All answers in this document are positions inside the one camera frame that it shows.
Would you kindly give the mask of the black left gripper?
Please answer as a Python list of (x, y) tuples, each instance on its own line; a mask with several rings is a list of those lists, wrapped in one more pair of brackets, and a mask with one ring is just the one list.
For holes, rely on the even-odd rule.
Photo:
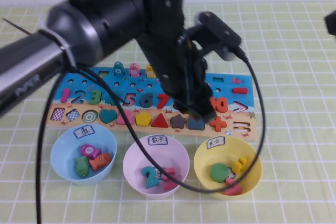
[[(140, 37), (138, 44), (163, 91), (174, 99), (176, 110), (181, 114), (196, 116), (205, 123), (216, 118), (210, 101), (213, 93), (205, 82), (207, 65), (194, 46), (161, 37)], [(196, 104), (196, 112), (185, 104)]]

